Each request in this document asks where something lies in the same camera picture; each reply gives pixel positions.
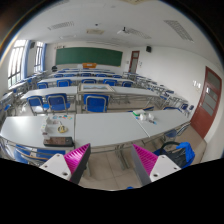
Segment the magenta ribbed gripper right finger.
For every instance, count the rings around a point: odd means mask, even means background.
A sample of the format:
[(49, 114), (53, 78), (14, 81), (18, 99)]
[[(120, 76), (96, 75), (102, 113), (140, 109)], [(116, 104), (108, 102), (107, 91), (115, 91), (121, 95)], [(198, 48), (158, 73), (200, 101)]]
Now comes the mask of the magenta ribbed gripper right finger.
[(136, 144), (132, 145), (131, 154), (137, 176), (143, 186), (180, 170), (166, 155), (157, 156)]

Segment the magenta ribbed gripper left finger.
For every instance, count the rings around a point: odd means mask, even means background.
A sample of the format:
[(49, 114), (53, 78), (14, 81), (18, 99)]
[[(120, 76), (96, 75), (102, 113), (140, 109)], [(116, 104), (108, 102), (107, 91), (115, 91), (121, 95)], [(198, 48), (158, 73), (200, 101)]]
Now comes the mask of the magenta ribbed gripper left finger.
[(86, 144), (62, 155), (55, 154), (40, 166), (41, 169), (78, 184), (91, 154), (91, 145)]

